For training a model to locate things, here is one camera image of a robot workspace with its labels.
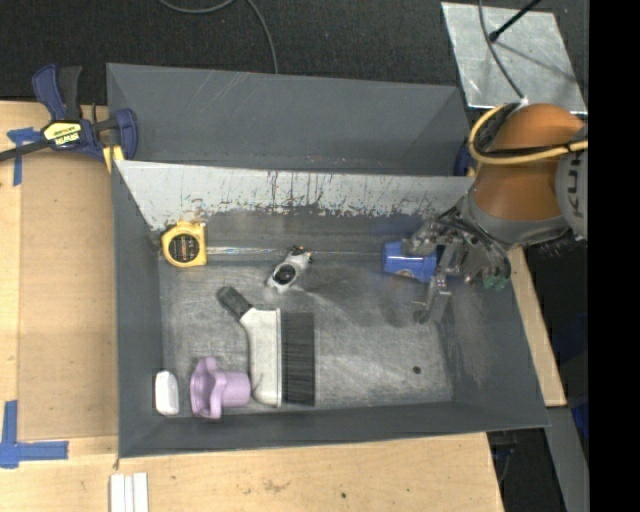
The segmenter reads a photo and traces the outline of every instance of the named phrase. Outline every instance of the blue object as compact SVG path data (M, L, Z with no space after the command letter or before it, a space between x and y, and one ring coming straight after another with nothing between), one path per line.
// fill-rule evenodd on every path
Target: blue object
M589 315L586 312L576 313L573 320L563 329L553 332L551 345L555 353L556 361L560 366L560 373L565 364L578 357L584 356L589 350ZM588 379L588 368L585 368L585 379ZM585 380L584 389L568 390L568 398L571 401L583 401L580 405L572 407L571 413L576 427L585 440L589 440L589 392Z
M382 266L385 272L417 279L428 283L438 264L436 251L428 256L406 256L402 253L402 241L387 242L382 250Z
M92 125L86 119L77 119L81 116L81 112L80 107L77 105L77 83L75 82L77 82L81 70L81 67L60 69L57 64L48 64L33 75L31 80L33 90L38 101L51 114L52 123L69 120L80 124L82 127L78 141L61 146L50 144L49 147L54 151L81 153L104 162L103 150L105 145L96 138L94 129L97 125ZM63 78L60 81L59 78L62 71L70 71L71 74L65 74L66 79ZM115 112L114 117L115 122L109 128L117 127L120 130L120 146L125 158L131 159L135 155L138 146L138 132L133 111L119 109Z
M42 138L42 135L39 131L29 127L9 130L7 137L18 147L25 143L37 142ZM22 156L18 155L13 162L13 186L16 187L20 183L22 183Z
M18 401L4 404L0 468L15 469L22 461L67 459L69 441L17 442Z
M40 68L31 78L31 83L33 91L36 93L36 98L47 107L51 114L51 120L64 119L67 115L67 107L58 87L58 66L56 64L48 64Z

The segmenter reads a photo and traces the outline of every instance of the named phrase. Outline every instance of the yellow clamp label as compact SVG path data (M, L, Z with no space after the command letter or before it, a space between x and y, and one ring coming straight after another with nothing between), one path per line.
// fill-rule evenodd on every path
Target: yellow clamp label
M82 132L80 123L56 122L46 127L42 135L48 141L53 141L56 146L64 146L80 140L80 132Z

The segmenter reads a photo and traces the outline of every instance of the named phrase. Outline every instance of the gray bin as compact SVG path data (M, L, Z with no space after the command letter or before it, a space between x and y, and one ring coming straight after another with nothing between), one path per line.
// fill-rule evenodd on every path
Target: gray bin
M421 325L424 285L382 272L384 242L471 183L451 176L467 131L455 88L117 65L109 104L134 110L141 138L112 173L121 457L547 424L510 286L451 279L444 320ZM240 138L217 137L220 119ZM181 219L206 222L206 266L162 258L159 236ZM299 289L270 294L264 279L298 244L314 263ZM190 414L198 358L247 371L245 334L215 297L223 285L314 313L316 407L252 400L217 422ZM177 417L153 407L162 369L179 380Z

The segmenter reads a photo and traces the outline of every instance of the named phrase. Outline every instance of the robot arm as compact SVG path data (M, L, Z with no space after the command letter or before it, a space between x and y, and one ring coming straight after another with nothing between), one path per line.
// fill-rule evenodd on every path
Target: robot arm
M478 162L473 185L453 208L425 219L394 255L414 265L416 258L432 261L430 273L412 275L428 283L418 321L441 319L449 276L501 290L511 274L509 249L568 231L586 239L586 131L580 119L548 104L498 107L476 123L469 136ZM387 247L384 254L390 271Z

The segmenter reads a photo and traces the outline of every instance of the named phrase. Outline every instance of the bin floor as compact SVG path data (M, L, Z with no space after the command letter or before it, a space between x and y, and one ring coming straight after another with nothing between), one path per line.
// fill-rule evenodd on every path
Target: bin floor
M425 285L385 274L379 253L317 253L293 288L278 294L265 281L282 255L209 256L206 266L160 262L165 368L180 385L180 416L191 416L189 378L201 357L248 372L245 332L216 298L235 287L256 307L313 312L316 408L451 401L453 386L438 329L413 313ZM280 411L303 406L283 404ZM251 399L225 414L276 412Z

